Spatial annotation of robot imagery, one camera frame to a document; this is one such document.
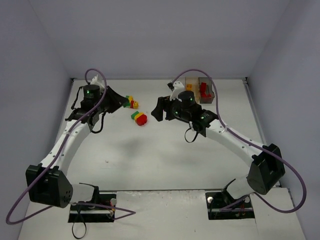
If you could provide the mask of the yellow rounded lego brick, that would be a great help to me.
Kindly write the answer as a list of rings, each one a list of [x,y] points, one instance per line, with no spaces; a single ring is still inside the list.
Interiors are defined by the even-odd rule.
[[[192,84],[187,84],[186,85],[186,90],[191,91],[192,90]]]

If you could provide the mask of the red lego brick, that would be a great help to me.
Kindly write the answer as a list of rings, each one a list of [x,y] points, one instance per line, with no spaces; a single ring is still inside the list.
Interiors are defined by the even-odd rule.
[[[205,94],[207,90],[207,84],[205,82],[202,82],[199,86],[199,91],[201,94]]]
[[[201,98],[202,99],[210,99],[211,97],[212,97],[212,95],[210,93],[209,94],[207,94],[205,92],[201,93]]]

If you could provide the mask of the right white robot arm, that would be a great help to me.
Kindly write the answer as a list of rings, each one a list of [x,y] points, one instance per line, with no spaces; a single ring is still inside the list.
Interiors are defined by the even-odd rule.
[[[182,91],[176,99],[161,96],[151,115],[159,122],[178,120],[197,135],[223,145],[249,166],[248,174],[235,178],[222,190],[227,203],[251,193],[266,195],[285,174],[281,150],[275,144],[263,145],[222,125],[218,115],[202,108],[191,91]]]

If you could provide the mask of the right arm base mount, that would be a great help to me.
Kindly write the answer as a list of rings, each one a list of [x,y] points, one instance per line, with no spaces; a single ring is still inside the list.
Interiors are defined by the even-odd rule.
[[[220,191],[209,191],[205,193],[207,216],[211,221],[215,220],[243,220],[254,219],[255,213],[251,198],[248,196],[237,201],[227,192],[230,181]]]

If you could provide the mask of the green yellow red rounded stack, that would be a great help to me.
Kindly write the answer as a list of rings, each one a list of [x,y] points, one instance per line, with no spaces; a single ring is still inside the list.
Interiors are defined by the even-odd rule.
[[[131,119],[135,121],[138,126],[143,126],[147,123],[148,117],[143,112],[135,111],[131,114]]]

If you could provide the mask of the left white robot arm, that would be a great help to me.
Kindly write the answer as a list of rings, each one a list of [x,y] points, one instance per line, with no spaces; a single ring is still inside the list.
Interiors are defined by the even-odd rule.
[[[49,154],[26,172],[31,202],[65,208],[69,204],[89,202],[97,190],[94,186],[70,183],[67,173],[71,161],[85,138],[92,132],[101,114],[112,114],[128,99],[107,86],[104,90],[91,84],[82,87],[83,100],[74,108],[66,127]]]

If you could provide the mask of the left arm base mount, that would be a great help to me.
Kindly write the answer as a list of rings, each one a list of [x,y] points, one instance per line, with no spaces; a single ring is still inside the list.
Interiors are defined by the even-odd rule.
[[[97,185],[79,183],[73,186],[68,222],[69,223],[113,223],[116,210],[117,194],[100,191]]]

